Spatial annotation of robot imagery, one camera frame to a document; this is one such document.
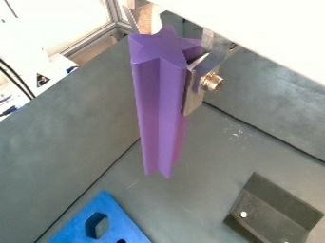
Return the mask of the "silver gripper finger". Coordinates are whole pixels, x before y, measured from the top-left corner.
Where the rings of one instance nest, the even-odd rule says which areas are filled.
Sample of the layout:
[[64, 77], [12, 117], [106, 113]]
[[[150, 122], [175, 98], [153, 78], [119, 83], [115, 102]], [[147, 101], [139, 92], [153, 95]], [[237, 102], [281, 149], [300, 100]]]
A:
[[226, 59], [232, 42], [208, 28], [202, 34], [204, 53], [188, 66], [188, 82], [182, 113], [189, 116], [204, 102], [205, 93], [216, 92], [222, 86], [217, 68]]

